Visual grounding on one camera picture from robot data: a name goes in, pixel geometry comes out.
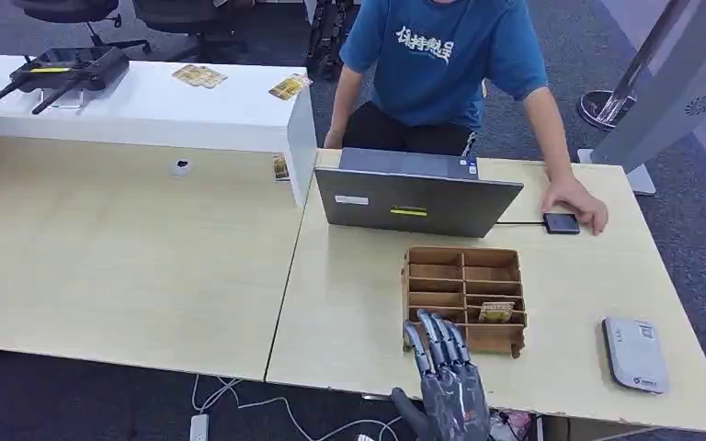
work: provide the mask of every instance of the robotic hand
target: robotic hand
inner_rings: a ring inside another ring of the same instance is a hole
[[[491,432],[488,405],[477,366],[456,326],[437,314],[418,310],[426,330],[431,361],[418,330],[410,322],[404,331],[416,353],[426,414],[420,412],[404,390],[394,388],[391,399],[396,409],[418,434],[419,441],[485,441]]]

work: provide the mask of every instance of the black chair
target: black chair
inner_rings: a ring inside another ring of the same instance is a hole
[[[27,16],[50,23],[85,23],[90,30],[90,39],[95,46],[112,46],[130,48],[142,46],[144,53],[150,53],[150,43],[147,40],[115,41],[105,43],[93,30],[91,22],[108,20],[115,23],[115,28],[122,25],[120,14],[109,17],[118,8],[118,0],[12,0]]]
[[[215,6],[212,0],[133,0],[136,17],[154,30],[173,34],[188,34],[196,38],[196,44],[169,59],[179,62],[193,58],[195,62],[231,61],[230,49],[238,54],[247,51],[240,40],[210,40],[215,31],[231,30],[233,0],[223,6]],[[223,55],[216,57],[216,52]]]

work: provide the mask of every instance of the light wood tabletop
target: light wood tabletop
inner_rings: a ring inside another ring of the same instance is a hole
[[[270,153],[0,138],[0,349],[261,380],[301,215]]]
[[[335,167],[339,152],[319,152]],[[485,160],[486,180],[524,183],[502,221],[539,221],[547,185],[541,163]],[[619,167],[575,165],[609,206],[592,236],[497,226],[482,240],[328,225],[313,181],[297,242],[267,381],[372,394],[400,386],[419,397],[413,355],[403,351],[400,269],[413,245],[518,250],[529,313],[521,357],[474,355],[497,408],[619,424],[706,432],[706,358]],[[652,322],[670,389],[625,390],[610,380],[600,330],[606,316]]]

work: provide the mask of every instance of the person's arm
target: person's arm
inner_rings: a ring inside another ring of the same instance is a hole
[[[334,94],[334,108],[331,114],[331,128],[326,133],[324,141],[325,149],[341,149],[342,138],[345,136],[347,119],[359,96],[361,81],[364,75],[355,72],[346,65],[342,66],[342,73],[339,75],[339,82],[336,84]]]
[[[389,2],[390,0],[362,2],[353,28],[339,51],[343,66],[334,95],[331,127],[324,140],[326,149],[342,148],[347,119],[359,96],[364,73],[380,58]]]
[[[492,36],[488,77],[516,101],[522,101],[551,183],[541,210],[563,202],[578,213],[578,220],[599,234],[608,223],[608,209],[575,179],[564,134],[564,123],[548,89],[548,75],[540,43],[531,25],[525,0],[514,0],[499,18]]]
[[[523,103],[526,118],[548,165],[548,177],[553,181],[571,176],[572,166],[564,135],[564,122],[551,90],[540,87],[528,94]]]
[[[594,234],[601,233],[608,223],[608,209],[602,201],[591,196],[573,175],[564,123],[553,94],[548,87],[540,87],[531,92],[523,103],[551,181],[542,200],[541,211],[547,212],[557,202],[568,203],[579,211],[578,220],[581,223],[588,224]]]

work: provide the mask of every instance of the cardboard compartment tray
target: cardboard compartment tray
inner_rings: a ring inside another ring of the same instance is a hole
[[[472,352],[520,356],[527,310],[516,251],[413,247],[404,254],[402,287],[404,319],[422,335],[420,309],[455,323]]]

